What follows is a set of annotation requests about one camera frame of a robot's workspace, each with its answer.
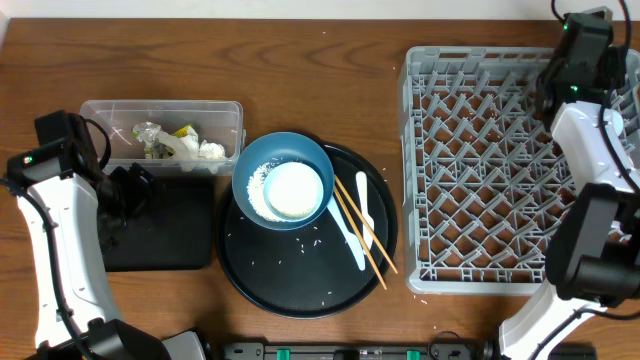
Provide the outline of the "clear plastic wrapper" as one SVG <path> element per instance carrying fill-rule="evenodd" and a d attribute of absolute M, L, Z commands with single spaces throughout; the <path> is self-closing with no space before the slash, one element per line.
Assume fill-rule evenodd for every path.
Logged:
<path fill-rule="evenodd" d="M 161 131 L 161 126 L 151 122 L 142 122 L 133 126 L 134 137 L 144 144 L 144 155 L 146 159 L 159 159 L 162 155 L 163 147 L 157 140 L 157 135 Z"/>

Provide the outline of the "white tissue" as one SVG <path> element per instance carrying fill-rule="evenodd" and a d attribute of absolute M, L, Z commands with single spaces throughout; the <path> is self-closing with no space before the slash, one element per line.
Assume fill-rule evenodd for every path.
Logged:
<path fill-rule="evenodd" d="M 172 155 L 168 159 L 176 162 L 183 172 L 191 172 L 195 168 L 199 152 L 199 137 L 193 128 L 188 127 L 182 137 L 160 131 L 156 138 L 161 144 L 172 149 Z"/>
<path fill-rule="evenodd" d="M 225 149 L 218 143 L 208 143 L 203 140 L 199 146 L 198 158 L 207 161 L 207 169 L 211 174 L 216 174 L 220 165 L 226 161 Z"/>

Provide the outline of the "white rice pile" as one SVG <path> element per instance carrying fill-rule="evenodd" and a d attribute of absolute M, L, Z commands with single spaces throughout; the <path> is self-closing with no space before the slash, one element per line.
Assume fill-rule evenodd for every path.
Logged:
<path fill-rule="evenodd" d="M 256 171 L 250 176 L 247 185 L 247 194 L 249 203 L 253 210 L 263 219 L 271 222 L 291 222 L 285 221 L 276 215 L 267 207 L 264 198 L 264 182 L 268 173 L 276 166 L 275 163 L 264 163 L 260 165 Z"/>

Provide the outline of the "dark blue bowl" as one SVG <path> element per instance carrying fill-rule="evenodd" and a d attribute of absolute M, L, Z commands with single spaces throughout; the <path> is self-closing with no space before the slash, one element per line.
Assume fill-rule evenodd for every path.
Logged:
<path fill-rule="evenodd" d="M 272 221 L 259 215 L 250 202 L 250 178 L 262 165 L 274 170 L 279 165 L 297 162 L 309 166 L 320 178 L 319 208 L 300 220 Z M 276 132 L 258 138 L 240 155 L 232 177 L 236 204 L 255 224 L 270 230 L 289 231 L 306 226 L 319 217 L 332 199 L 334 169 L 328 154 L 314 140 L 292 132 Z"/>

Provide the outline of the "light blue small plate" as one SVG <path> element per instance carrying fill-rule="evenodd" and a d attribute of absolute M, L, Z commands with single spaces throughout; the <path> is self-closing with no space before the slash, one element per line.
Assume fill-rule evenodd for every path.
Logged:
<path fill-rule="evenodd" d="M 323 183 L 318 173 L 300 162 L 276 166 L 264 182 L 267 207 L 285 221 L 309 218 L 319 209 L 323 196 Z"/>

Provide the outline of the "light blue cup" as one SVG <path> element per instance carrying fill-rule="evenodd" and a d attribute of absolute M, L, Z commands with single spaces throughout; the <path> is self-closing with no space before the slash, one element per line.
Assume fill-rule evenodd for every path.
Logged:
<path fill-rule="evenodd" d="M 620 137 L 624 132 L 624 120 L 622 115 L 613 109 L 605 109 L 603 114 L 603 121 L 607 129 L 611 128 L 617 137 Z"/>

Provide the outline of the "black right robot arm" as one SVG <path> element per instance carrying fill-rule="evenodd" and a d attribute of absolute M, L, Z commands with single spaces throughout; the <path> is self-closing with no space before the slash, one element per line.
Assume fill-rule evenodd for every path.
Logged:
<path fill-rule="evenodd" d="M 482 359 L 571 359 L 594 351 L 557 345 L 594 316 L 630 321 L 613 308 L 639 296 L 639 174 L 611 106 L 626 83 L 630 44 L 614 44 L 606 7 L 560 17 L 563 32 L 536 81 L 535 107 L 559 144 L 578 196 L 546 251 L 546 278 L 499 327 Z"/>

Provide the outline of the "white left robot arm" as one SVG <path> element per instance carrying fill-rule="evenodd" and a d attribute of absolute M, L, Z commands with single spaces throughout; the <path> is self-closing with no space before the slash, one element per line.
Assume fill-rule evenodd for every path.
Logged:
<path fill-rule="evenodd" d="M 105 174 L 92 120 L 59 110 L 35 119 L 39 146 L 7 162 L 1 179 L 27 223 L 39 298 L 36 359 L 210 359 L 192 328 L 160 340 L 125 321 L 108 284 L 99 217 L 121 222 L 158 192 L 139 164 Z"/>

